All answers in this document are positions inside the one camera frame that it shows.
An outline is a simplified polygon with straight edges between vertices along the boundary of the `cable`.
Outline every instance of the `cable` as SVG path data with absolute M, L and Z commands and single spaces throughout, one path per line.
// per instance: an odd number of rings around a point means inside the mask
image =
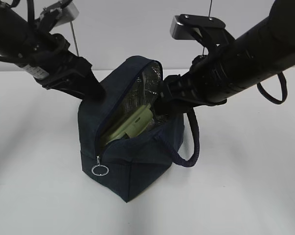
M 33 0 L 26 0 L 28 6 L 28 23 L 31 28 L 34 28 L 34 20 L 35 20 L 35 13 L 34 13 L 34 2 Z
M 73 28 L 73 22 L 72 21 L 70 21 L 70 26 L 71 26 L 71 31 L 72 31 L 72 36 L 73 36 L 73 40 L 74 40 L 74 45 L 75 45 L 75 50 L 77 52 L 77 56 L 80 56 L 79 49 L 78 49 L 78 44 L 77 44 L 77 39 L 75 37 L 74 28 Z
M 11 5 L 9 6 L 10 8 L 15 8 L 19 5 L 20 0 L 13 0 L 13 2 L 11 3 Z
M 11 64 L 28 64 L 29 59 L 14 58 L 14 57 L 4 57 L 0 56 L 0 62 L 11 63 Z
M 287 88 L 287 83 L 286 83 L 286 79 L 283 73 L 279 73 L 278 74 L 279 77 L 279 81 L 281 84 L 281 90 L 282 90 L 282 100 L 278 100 L 274 97 L 272 97 L 270 94 L 268 94 L 268 92 L 265 91 L 265 89 L 263 88 L 263 86 L 261 85 L 261 83 L 257 84 L 257 88 L 259 90 L 259 92 L 270 102 L 280 105 L 283 104 L 287 97 L 288 97 L 288 88 Z
M 210 18 L 210 14 L 211 14 L 211 9 L 212 9 L 212 0 L 210 0 L 210 7 L 209 7 L 209 14 L 208 14 L 209 18 Z

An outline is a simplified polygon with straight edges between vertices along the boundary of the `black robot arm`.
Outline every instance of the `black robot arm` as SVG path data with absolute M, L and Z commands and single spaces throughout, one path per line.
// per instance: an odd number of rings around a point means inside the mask
M 0 61 L 16 64 L 46 89 L 55 89 L 83 99 L 99 100 L 105 91 L 92 73 L 92 65 L 71 53 L 70 44 L 61 34 L 50 34 L 65 17 L 77 11 L 72 0 L 62 0 L 45 8 L 34 18 L 33 0 L 27 0 L 28 21 L 0 1 Z
M 209 54 L 195 58 L 183 76 L 165 79 L 156 101 L 158 113 L 186 113 L 196 106 L 225 104 L 227 98 L 256 84 L 271 102 L 285 101 L 283 71 L 295 65 L 295 0 L 276 0 L 270 15 L 236 40 L 219 19 L 191 15 L 176 16 L 171 34 L 175 39 L 198 41 Z M 277 74 L 282 101 L 260 84 Z

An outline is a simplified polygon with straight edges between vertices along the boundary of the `black cylinder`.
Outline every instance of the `black cylinder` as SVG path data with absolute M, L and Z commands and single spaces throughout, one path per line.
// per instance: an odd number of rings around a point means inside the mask
M 277 0 L 268 18 L 193 66 L 190 73 L 202 98 L 222 102 L 294 66 L 294 19 L 295 0 Z
M 39 33 L 28 22 L 0 1 L 0 55 L 12 58 L 28 58 L 40 52 L 52 52 L 59 42 L 49 33 Z M 32 68 L 26 64 L 16 64 L 35 75 L 44 71 L 46 76 L 54 74 L 63 63 L 72 61 L 75 56 L 69 51 L 62 51 L 51 59 Z

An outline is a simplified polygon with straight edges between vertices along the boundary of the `white wall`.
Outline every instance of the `white wall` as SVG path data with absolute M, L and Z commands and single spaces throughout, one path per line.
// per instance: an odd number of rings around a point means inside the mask
M 126 204 L 81 170 L 79 101 L 0 72 L 0 235 L 295 235 L 295 69 L 286 76 L 282 106 L 254 87 L 197 108 L 198 164 L 173 165 Z M 264 86 L 279 97 L 277 79 Z
M 35 0 L 36 16 L 56 0 Z M 238 37 L 269 15 L 274 0 L 213 0 L 212 16 Z M 16 11 L 26 18 L 26 1 Z M 210 0 L 74 0 L 80 10 L 75 21 L 82 56 L 97 70 L 115 69 L 126 58 L 157 59 L 166 69 L 189 68 L 202 52 L 194 41 L 175 41 L 169 28 L 174 15 L 207 15 Z M 56 28 L 72 42 L 69 24 Z M 0 71 L 15 71 L 0 63 Z

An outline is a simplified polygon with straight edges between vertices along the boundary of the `bag handle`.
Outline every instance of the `bag handle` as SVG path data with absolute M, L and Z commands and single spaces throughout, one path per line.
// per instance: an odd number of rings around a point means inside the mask
M 194 112 L 194 109 L 191 109 L 187 113 L 188 121 L 191 126 L 191 131 L 193 135 L 193 141 L 194 141 L 194 153 L 192 157 L 189 160 L 183 159 L 179 153 L 173 148 L 172 144 L 169 143 L 163 136 L 162 133 L 157 135 L 155 139 L 165 148 L 166 151 L 170 154 L 170 157 L 172 161 L 177 164 L 184 167 L 193 167 L 200 155 L 200 131 L 197 123 L 196 114 Z

